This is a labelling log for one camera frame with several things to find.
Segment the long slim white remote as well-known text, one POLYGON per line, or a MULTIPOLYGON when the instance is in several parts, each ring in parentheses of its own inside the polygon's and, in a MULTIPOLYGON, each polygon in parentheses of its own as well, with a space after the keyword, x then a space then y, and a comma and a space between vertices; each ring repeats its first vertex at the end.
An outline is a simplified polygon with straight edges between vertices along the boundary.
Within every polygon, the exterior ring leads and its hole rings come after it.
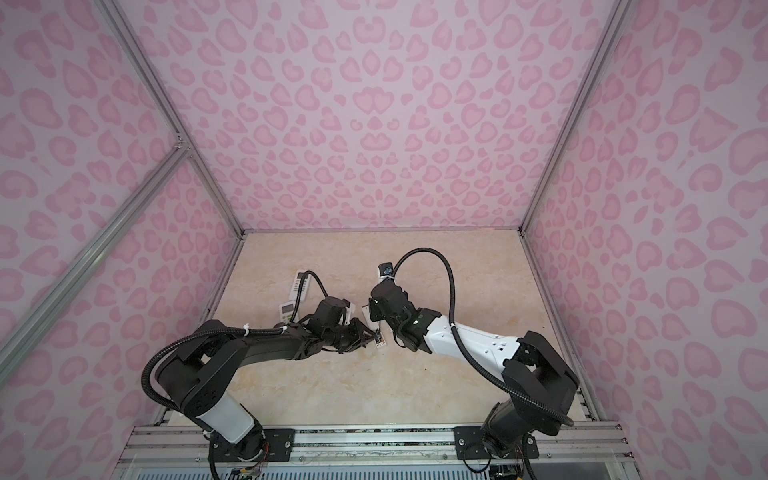
POLYGON ((369 306, 363 305, 361 308, 361 312, 367 327, 371 329, 374 333, 374 341, 375 341, 376 347, 379 349, 386 347, 387 343, 386 343, 386 339, 383 336, 380 323, 372 320, 369 306))

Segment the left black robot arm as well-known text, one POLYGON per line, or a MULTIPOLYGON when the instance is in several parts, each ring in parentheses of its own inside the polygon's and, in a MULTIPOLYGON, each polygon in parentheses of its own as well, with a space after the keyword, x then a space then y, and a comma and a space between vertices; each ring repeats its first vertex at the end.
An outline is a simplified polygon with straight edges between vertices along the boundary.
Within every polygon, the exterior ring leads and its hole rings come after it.
POLYGON ((154 354, 141 373, 153 402, 181 413, 202 428, 207 460, 255 461, 269 455, 264 428, 228 391, 237 371, 277 360, 305 360, 318 353, 346 354, 376 341, 379 331, 352 316, 345 299, 322 295, 314 313, 268 329, 228 327, 212 319, 154 354))

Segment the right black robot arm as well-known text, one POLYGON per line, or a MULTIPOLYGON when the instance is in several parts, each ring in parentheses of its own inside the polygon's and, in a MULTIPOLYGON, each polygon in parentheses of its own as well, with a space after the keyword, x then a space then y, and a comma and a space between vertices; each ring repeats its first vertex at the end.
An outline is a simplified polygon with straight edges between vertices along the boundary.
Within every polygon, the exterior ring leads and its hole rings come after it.
POLYGON ((492 458, 527 456, 528 439, 539 432, 556 436, 575 421, 568 415, 580 387, 572 368, 541 334, 502 336, 456 321, 456 282, 448 259, 439 251, 421 247, 396 263, 378 266, 378 283, 369 296, 375 322, 386 323, 395 342, 413 352, 444 355, 465 361, 497 389, 508 395, 496 404, 479 429, 479 445, 492 458), (444 266, 448 278, 448 312, 417 307, 396 283, 407 259, 430 254, 444 266))

